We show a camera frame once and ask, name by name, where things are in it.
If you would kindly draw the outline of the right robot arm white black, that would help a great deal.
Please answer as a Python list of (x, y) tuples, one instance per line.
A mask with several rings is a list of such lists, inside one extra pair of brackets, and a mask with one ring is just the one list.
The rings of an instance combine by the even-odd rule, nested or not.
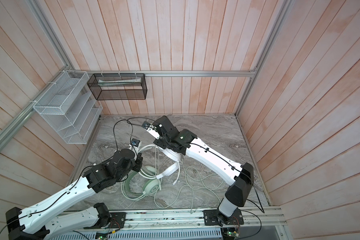
[(228, 185), (225, 196), (218, 207), (218, 215), (229, 218), (239, 207), (243, 207), (254, 185), (254, 167), (232, 161), (205, 144), (201, 138), (187, 129), (179, 131), (162, 116), (143, 128), (154, 138), (154, 144), (173, 161), (188, 156), (219, 175)]

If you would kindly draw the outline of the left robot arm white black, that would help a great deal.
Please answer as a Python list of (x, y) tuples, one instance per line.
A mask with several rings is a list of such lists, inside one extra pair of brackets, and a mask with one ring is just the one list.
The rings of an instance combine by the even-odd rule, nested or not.
[(28, 208), (14, 207), (6, 212), (10, 240), (49, 240), (77, 229), (107, 228), (111, 214), (104, 203), (84, 211), (60, 216), (76, 203), (102, 190), (127, 180), (131, 172), (139, 172), (141, 154), (130, 149), (116, 151), (98, 165), (87, 166), (72, 184)]

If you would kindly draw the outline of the green headphones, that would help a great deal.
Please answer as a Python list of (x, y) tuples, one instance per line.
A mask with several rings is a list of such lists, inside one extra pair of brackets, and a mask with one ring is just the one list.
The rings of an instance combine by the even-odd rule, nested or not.
[[(157, 169), (151, 166), (144, 166), (142, 172), (132, 171), (127, 179), (122, 182), (121, 191), (123, 196), (131, 201), (139, 201), (144, 197), (154, 195), (160, 188), (160, 180), (156, 178)], [(143, 191), (141, 193), (134, 193), (130, 189), (130, 182), (136, 175), (139, 175), (148, 180), (143, 185)]]

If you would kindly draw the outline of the black mesh basket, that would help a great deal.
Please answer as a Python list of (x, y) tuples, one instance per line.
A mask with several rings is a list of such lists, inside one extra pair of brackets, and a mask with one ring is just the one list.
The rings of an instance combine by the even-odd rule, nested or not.
[(93, 74), (87, 85), (98, 101), (145, 100), (148, 91), (145, 75), (137, 73)]

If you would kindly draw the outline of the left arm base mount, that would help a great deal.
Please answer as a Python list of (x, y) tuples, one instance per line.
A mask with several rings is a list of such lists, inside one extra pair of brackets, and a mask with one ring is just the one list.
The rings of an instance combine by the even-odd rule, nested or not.
[(115, 225), (116, 229), (122, 229), (125, 225), (126, 212), (110, 213), (107, 206), (104, 203), (97, 203), (94, 208), (98, 212), (96, 216), (98, 221), (88, 229), (110, 228)]

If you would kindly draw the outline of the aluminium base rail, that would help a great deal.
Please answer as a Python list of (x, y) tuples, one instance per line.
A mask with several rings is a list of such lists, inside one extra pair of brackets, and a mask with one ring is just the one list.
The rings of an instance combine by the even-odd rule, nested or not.
[(236, 210), (220, 223), (214, 209), (111, 211), (105, 229), (76, 229), (57, 240), (291, 240), (292, 234), (279, 207)]

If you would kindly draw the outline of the aluminium frame bar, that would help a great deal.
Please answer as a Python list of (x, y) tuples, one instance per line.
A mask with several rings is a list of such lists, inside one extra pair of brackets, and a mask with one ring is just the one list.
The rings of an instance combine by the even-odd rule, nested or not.
[(88, 75), (92, 74), (144, 74), (146, 77), (253, 77), (256, 71), (90, 71), (90, 70), (72, 70), (74, 73), (87, 72)]

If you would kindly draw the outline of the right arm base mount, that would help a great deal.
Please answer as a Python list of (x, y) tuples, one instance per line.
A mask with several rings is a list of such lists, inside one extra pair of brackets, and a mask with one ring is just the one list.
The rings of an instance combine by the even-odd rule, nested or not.
[(231, 217), (221, 214), (217, 209), (204, 210), (204, 221), (206, 226), (243, 225), (243, 215), (240, 209), (236, 208)]

